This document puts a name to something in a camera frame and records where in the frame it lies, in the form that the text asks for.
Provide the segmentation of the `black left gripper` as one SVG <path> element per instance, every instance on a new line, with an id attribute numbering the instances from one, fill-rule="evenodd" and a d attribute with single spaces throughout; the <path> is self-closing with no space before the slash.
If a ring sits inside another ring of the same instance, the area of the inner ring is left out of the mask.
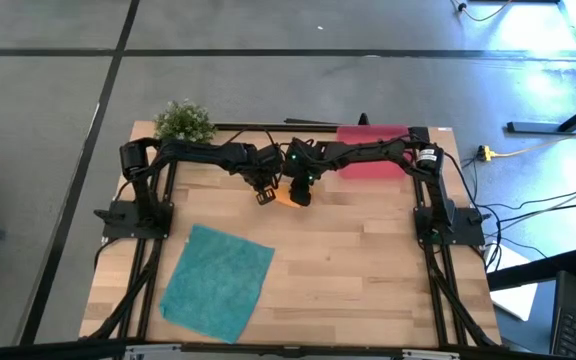
<path id="1" fill-rule="evenodd" d="M 278 145 L 268 145 L 261 149 L 251 145 L 246 148 L 247 161 L 242 166 L 240 175 L 251 186 L 256 187 L 255 198 L 259 205 L 266 205 L 276 199 L 275 189 L 282 173 L 283 157 Z"/>

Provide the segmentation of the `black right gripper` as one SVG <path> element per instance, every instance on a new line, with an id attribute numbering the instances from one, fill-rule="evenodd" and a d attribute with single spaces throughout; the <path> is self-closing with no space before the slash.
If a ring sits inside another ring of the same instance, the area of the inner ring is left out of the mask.
<path id="1" fill-rule="evenodd" d="M 325 168 L 321 161 L 324 155 L 324 144 L 314 140 L 303 141 L 292 139 L 288 145 L 283 165 L 283 174 L 294 177 L 290 184 L 290 200 L 301 206 L 309 206 L 312 199 L 312 178 L 320 178 Z"/>

